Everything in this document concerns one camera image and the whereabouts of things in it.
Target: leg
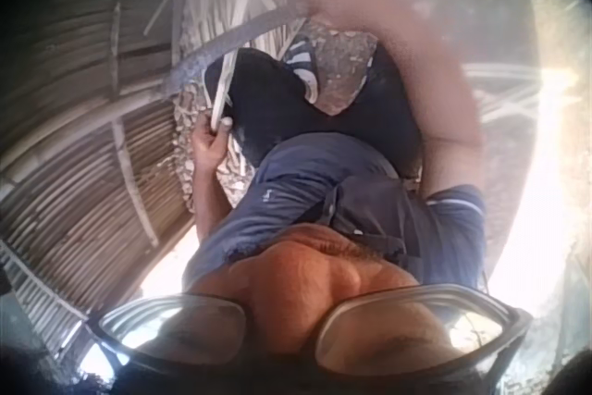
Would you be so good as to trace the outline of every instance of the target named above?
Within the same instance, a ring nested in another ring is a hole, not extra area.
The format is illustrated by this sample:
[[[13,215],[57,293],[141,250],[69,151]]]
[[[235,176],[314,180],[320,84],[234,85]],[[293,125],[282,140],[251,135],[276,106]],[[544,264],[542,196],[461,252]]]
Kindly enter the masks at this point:
[[[353,104],[333,118],[332,129],[372,145],[403,178],[415,178],[421,159],[421,134],[397,66],[381,44],[367,76]]]
[[[221,68],[218,60],[205,73],[212,97]],[[233,135],[255,167],[278,143],[326,129],[327,115],[306,102],[305,92],[301,79],[284,63],[261,51],[239,51],[229,91],[232,106],[225,114],[233,118]]]

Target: corrugated metal wall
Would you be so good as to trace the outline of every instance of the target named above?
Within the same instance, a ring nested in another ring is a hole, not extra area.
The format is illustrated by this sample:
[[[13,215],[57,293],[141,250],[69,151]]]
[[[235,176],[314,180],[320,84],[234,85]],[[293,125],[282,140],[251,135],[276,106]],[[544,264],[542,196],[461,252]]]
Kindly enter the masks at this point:
[[[120,0],[119,85],[162,77],[171,63],[171,11],[143,29],[162,0]],[[117,0],[18,0],[0,26],[0,154],[82,105],[114,100],[109,53]],[[84,313],[117,303],[170,247],[190,215],[173,167],[172,105],[124,116],[124,129],[155,249],[138,218],[110,125],[37,168],[0,203],[0,235],[36,277]],[[1,254],[19,300],[51,353],[79,318],[22,265]]]

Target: eyeglass frame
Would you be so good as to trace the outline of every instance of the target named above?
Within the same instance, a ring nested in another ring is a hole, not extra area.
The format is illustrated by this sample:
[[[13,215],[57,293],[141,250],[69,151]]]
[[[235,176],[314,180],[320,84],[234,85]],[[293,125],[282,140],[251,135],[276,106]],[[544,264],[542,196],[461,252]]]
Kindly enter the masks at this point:
[[[487,344],[478,349],[468,352],[465,355],[448,361],[444,364],[429,367],[427,369],[407,372],[395,375],[377,375],[377,376],[353,376],[332,371],[322,366],[317,361],[317,350],[320,347],[326,331],[332,324],[332,321],[339,317],[341,313],[352,309],[352,304],[361,306],[370,302],[386,301],[397,296],[398,300],[409,299],[411,296],[429,296],[435,292],[446,293],[446,296],[453,299],[463,298],[465,304],[472,305],[472,310],[476,313],[489,317],[502,327],[501,333]],[[170,295],[166,298],[174,298],[176,295]],[[104,309],[92,315],[86,323],[90,332],[101,341],[103,346],[114,353],[123,353],[128,355],[131,362],[142,368],[155,371],[159,374],[169,376],[194,376],[196,371],[203,370],[207,377],[229,377],[240,375],[251,375],[253,372],[263,373],[266,376],[277,375],[279,372],[283,377],[286,376],[286,365],[293,366],[297,364],[298,371],[305,371],[307,376],[315,376],[314,381],[326,382],[329,379],[332,383],[343,383],[346,385],[362,385],[367,387],[371,384],[373,387],[404,385],[414,381],[422,381],[423,384],[429,384],[430,381],[449,380],[456,376],[471,375],[475,366],[483,362],[489,356],[498,354],[492,366],[487,373],[482,376],[482,381],[487,388],[493,389],[497,381],[501,378],[507,369],[513,356],[522,345],[524,337],[532,321],[532,316],[523,309],[514,308],[496,300],[495,298],[464,286],[456,284],[432,284],[424,286],[413,286],[398,288],[394,290],[380,290],[377,292],[359,295],[347,300],[343,300],[331,307],[325,315],[318,321],[313,332],[305,342],[297,355],[270,355],[267,352],[259,350],[254,343],[255,335],[253,315],[248,307],[240,302],[213,297],[211,295],[200,294],[180,294],[177,296],[197,297],[202,299],[216,300],[220,302],[229,302],[240,307],[245,318],[245,332],[242,337],[242,343],[236,355],[225,364],[187,364],[172,362],[163,358],[156,358],[144,352],[138,352],[115,339],[100,326],[103,318],[116,310],[125,307],[127,302],[114,309]],[[151,300],[156,301],[163,297],[156,297]]]

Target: sneaker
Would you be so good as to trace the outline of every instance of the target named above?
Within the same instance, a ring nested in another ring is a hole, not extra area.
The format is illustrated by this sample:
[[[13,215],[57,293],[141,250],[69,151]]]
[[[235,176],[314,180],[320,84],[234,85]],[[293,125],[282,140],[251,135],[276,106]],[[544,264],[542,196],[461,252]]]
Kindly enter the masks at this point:
[[[296,36],[283,61],[302,79],[306,86],[306,100],[314,104],[318,99],[318,69],[311,40],[306,36]]]

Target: blue shirt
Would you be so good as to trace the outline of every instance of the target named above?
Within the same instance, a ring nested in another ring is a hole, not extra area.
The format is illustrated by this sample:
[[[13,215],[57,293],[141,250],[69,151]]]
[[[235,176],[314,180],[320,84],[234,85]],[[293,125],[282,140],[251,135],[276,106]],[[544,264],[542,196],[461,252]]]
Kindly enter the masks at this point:
[[[423,200],[406,191],[387,159],[339,133],[309,133],[279,144],[246,195],[189,261],[183,286],[240,253],[260,253],[298,222],[333,228],[424,284],[475,287],[485,254],[484,205],[461,186]]]

